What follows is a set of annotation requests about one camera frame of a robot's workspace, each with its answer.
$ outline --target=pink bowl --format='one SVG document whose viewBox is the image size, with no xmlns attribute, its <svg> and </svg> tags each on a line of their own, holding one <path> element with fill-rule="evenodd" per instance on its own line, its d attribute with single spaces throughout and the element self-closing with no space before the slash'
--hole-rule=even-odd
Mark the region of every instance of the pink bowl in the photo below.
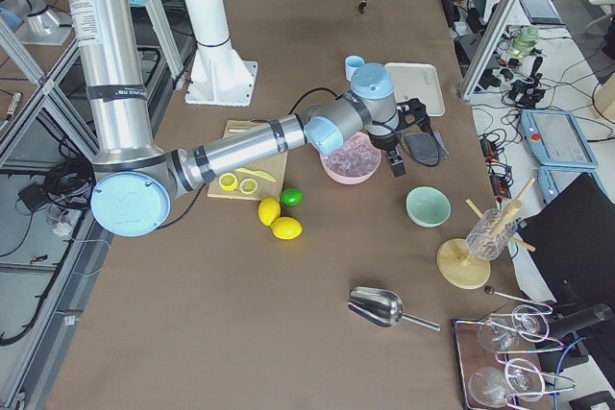
<svg viewBox="0 0 615 410">
<path fill-rule="evenodd" d="M 327 175 L 342 184 L 364 182 L 378 170 L 381 159 L 380 149 L 372 146 L 369 136 L 363 132 L 355 133 L 330 155 L 320 155 Z"/>
</svg>

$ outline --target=mint green bowl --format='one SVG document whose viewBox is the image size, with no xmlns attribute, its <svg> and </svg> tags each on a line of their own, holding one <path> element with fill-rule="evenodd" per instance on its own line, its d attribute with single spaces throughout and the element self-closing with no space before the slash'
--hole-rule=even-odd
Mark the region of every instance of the mint green bowl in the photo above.
<svg viewBox="0 0 615 410">
<path fill-rule="evenodd" d="M 451 203 L 437 189 L 420 186 L 406 197 L 406 212 L 414 223 L 424 228 L 440 226 L 451 216 Z"/>
</svg>

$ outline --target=wooden cutting board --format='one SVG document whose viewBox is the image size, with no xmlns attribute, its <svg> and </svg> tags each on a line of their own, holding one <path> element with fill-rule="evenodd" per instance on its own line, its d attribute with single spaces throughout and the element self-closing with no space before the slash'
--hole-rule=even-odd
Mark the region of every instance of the wooden cutting board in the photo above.
<svg viewBox="0 0 615 410">
<path fill-rule="evenodd" d="M 224 129 L 224 137 L 233 136 L 236 134 L 236 130 L 247 130 L 259 125 L 255 122 L 243 121 L 243 120 L 229 120 L 227 126 Z M 264 178 L 256 177 L 251 174 L 241 173 L 233 171 L 237 176 L 237 180 L 241 182 L 246 178 L 252 178 L 257 181 L 258 189 L 253 194 L 243 194 L 239 188 L 235 191 L 223 191 L 218 184 L 218 179 L 212 182 L 208 188 L 208 197 L 219 199 L 239 199 L 243 201 L 262 201 L 266 197 L 280 198 L 282 192 L 282 186 L 284 182 L 284 172 L 286 170 L 286 157 L 287 153 L 278 154 L 273 157 L 264 158 L 256 162 L 248 163 L 244 165 L 245 168 L 250 170 L 262 170 L 273 176 L 276 181 L 266 180 Z"/>
</svg>

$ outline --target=white label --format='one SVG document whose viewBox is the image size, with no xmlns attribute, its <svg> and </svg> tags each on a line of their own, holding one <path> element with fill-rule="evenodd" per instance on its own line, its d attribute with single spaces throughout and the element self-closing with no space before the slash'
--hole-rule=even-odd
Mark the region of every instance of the white label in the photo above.
<svg viewBox="0 0 615 410">
<path fill-rule="evenodd" d="M 47 82 L 45 82 L 45 85 L 42 87 L 42 92 L 45 95 L 48 95 L 51 92 L 51 90 L 52 90 L 52 88 L 54 87 L 55 84 L 56 83 L 54 82 L 53 79 L 49 79 Z"/>
<path fill-rule="evenodd" d="M 70 4 L 70 12 L 73 16 L 73 28 L 75 29 L 75 36 L 77 36 L 77 44 L 80 47 L 103 43 L 94 2 L 74 2 Z"/>
</svg>

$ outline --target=lemon slice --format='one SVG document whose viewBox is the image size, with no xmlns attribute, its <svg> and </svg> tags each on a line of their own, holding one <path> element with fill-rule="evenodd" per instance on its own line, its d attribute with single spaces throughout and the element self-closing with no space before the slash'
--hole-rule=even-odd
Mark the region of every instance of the lemon slice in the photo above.
<svg viewBox="0 0 615 410">
<path fill-rule="evenodd" d="M 233 173 L 225 173 L 218 178 L 218 184 L 220 184 L 220 189 L 230 192 L 237 189 L 239 181 L 237 181 L 237 177 Z"/>
<path fill-rule="evenodd" d="M 254 178 L 246 178 L 241 180 L 239 190 L 243 194 L 254 194 L 258 189 L 258 182 Z"/>
</svg>

